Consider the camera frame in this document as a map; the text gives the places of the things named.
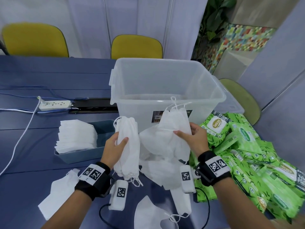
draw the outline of clear plastic storage box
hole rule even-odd
[[[141,132],[171,105],[187,104],[189,121],[200,124],[226,99],[219,82],[197,61],[121,58],[111,71],[111,104],[120,116],[134,117]]]

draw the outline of yellow chair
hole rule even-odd
[[[63,33],[44,23],[12,23],[2,28],[3,41],[10,55],[69,57]]]
[[[161,43],[150,37],[122,34],[112,41],[111,58],[162,58]]]
[[[230,79],[219,80],[223,86],[234,96],[234,98],[244,108],[244,116],[250,124],[254,125],[261,116],[261,108],[258,106],[253,96],[240,84]]]

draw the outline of colorful mosaic tile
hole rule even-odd
[[[229,48],[236,51],[261,51],[272,37],[275,28],[244,26],[224,23],[220,42],[207,46],[201,63],[213,74],[224,51]]]

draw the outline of person's right hand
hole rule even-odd
[[[180,130],[174,131],[173,133],[184,139],[195,155],[199,157],[202,153],[210,150],[207,131],[193,122],[190,122],[190,127],[192,135],[181,132]]]

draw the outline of power outlet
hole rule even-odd
[[[39,105],[41,111],[56,110],[62,108],[70,108],[70,100],[55,100],[55,101],[43,101]]]

